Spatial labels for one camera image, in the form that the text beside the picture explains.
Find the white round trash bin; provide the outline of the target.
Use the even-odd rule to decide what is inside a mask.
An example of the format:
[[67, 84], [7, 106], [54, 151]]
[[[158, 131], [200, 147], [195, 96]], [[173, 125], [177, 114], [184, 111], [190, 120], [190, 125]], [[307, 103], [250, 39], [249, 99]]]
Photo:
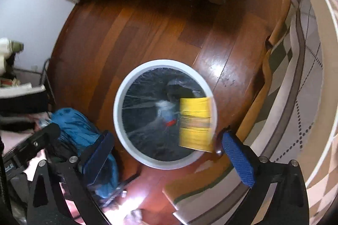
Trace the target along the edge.
[[197, 161], [203, 151], [179, 145], [181, 98], [210, 98], [210, 127], [217, 106], [205, 79], [190, 66], [169, 59], [148, 61], [123, 80], [113, 105], [113, 123], [125, 150], [148, 167], [171, 170]]

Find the checkered tablecloth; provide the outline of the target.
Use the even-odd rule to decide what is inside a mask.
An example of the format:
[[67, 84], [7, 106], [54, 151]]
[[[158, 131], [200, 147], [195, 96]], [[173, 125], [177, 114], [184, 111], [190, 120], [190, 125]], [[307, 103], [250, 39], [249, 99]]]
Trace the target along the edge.
[[299, 162], [309, 223], [325, 224], [337, 198], [337, 0], [283, 0], [270, 43], [237, 135], [257, 155]]

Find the white fluffy jacket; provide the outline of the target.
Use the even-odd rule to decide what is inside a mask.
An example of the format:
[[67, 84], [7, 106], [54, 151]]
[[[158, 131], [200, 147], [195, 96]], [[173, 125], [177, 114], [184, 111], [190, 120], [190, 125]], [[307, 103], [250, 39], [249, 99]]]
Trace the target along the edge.
[[15, 55], [22, 52], [24, 44], [8, 38], [0, 39], [1, 76], [13, 70]]

